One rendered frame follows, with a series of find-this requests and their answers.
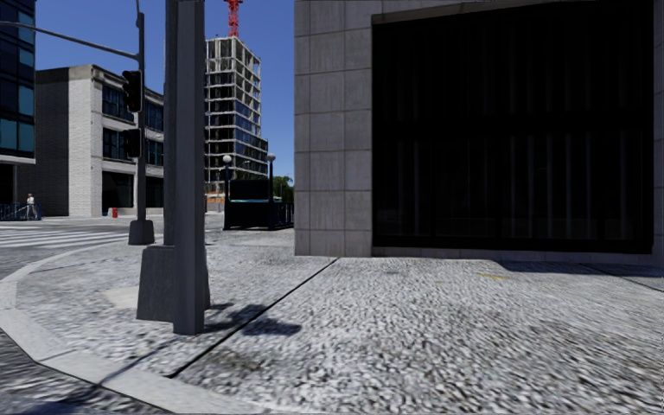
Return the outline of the trees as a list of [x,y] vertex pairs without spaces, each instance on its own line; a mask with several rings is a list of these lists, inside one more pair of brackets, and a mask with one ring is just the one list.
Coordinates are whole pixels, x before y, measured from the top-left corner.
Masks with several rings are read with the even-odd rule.
[[287,203],[294,201],[293,179],[289,176],[274,176],[272,179],[274,199]]

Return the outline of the grey stone building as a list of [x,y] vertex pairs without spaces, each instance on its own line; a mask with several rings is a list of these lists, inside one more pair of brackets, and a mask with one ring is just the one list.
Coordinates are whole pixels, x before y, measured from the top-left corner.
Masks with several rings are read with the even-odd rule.
[[295,0],[295,252],[664,266],[664,0]]

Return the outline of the dark stairway railing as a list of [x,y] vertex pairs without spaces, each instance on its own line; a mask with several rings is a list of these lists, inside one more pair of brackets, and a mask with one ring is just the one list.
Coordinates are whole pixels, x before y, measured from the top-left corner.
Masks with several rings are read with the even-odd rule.
[[[33,220],[42,219],[41,204],[36,203],[37,218]],[[0,221],[18,221],[26,219],[26,203],[16,202],[8,204],[0,204]]]
[[265,180],[230,180],[231,157],[223,156],[225,166],[224,230],[237,228],[266,228],[276,230],[294,227],[294,203],[276,201],[273,195],[273,161],[267,155],[269,178]]

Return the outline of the grey pole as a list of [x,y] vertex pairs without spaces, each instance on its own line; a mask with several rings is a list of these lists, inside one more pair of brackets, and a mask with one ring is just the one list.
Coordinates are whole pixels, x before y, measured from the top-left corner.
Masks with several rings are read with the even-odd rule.
[[176,200],[173,330],[204,328],[204,0],[176,0]]
[[[163,243],[161,245],[147,246],[143,251],[137,300],[137,318],[148,321],[170,322],[173,325],[175,311],[174,281],[176,273],[176,0],[165,0],[165,6]],[[202,260],[205,276],[205,313],[210,306],[205,234]]]

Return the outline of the unfinished concrete tower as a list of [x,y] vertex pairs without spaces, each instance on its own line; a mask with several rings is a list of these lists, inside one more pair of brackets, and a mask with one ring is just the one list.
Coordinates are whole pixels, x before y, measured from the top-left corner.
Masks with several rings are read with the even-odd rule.
[[223,208],[225,169],[233,179],[268,176],[261,136],[261,61],[238,37],[206,40],[204,167],[207,205]]

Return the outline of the traffic light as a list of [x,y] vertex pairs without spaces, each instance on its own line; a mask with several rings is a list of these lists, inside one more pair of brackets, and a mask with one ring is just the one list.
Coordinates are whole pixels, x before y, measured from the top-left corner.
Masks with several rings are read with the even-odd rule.
[[147,219],[146,207],[146,163],[143,155],[144,142],[145,142],[145,115],[144,115],[144,97],[145,97],[145,84],[144,84],[144,69],[145,69],[145,27],[144,27],[144,13],[140,9],[140,0],[135,0],[136,3],[136,27],[138,30],[138,51],[135,54],[125,52],[119,49],[110,48],[98,43],[84,41],[82,39],[63,35],[51,30],[38,28],[35,25],[27,23],[0,21],[0,27],[14,27],[19,29],[28,29],[36,33],[50,35],[60,38],[69,42],[75,42],[90,48],[102,50],[111,54],[116,54],[137,62],[138,70],[123,71],[124,78],[123,94],[124,104],[127,109],[137,115],[137,128],[130,129],[129,131],[122,131],[121,136],[129,139],[128,147],[129,154],[134,156],[137,160],[137,218],[132,220],[129,228],[128,244],[130,246],[147,246],[155,242],[154,225],[151,220]]

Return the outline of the red construction crane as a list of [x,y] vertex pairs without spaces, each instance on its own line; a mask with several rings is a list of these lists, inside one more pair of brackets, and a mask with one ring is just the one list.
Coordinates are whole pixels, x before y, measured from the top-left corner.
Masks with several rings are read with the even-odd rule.
[[239,37],[239,8],[244,0],[224,0],[227,3],[227,28],[230,37]]

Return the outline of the pale brick building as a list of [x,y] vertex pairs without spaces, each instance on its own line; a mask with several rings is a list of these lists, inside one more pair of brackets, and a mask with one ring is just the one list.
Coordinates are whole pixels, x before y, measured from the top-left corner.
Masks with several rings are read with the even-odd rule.
[[18,194],[44,216],[136,212],[137,163],[120,133],[137,127],[123,103],[123,79],[88,64],[36,74],[36,161],[17,170]]

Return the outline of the glass tower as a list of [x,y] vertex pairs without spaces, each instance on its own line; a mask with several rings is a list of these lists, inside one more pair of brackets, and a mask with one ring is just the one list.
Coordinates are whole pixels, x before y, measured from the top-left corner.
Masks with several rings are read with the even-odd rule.
[[36,0],[0,0],[0,204],[20,201],[17,170],[35,161]]

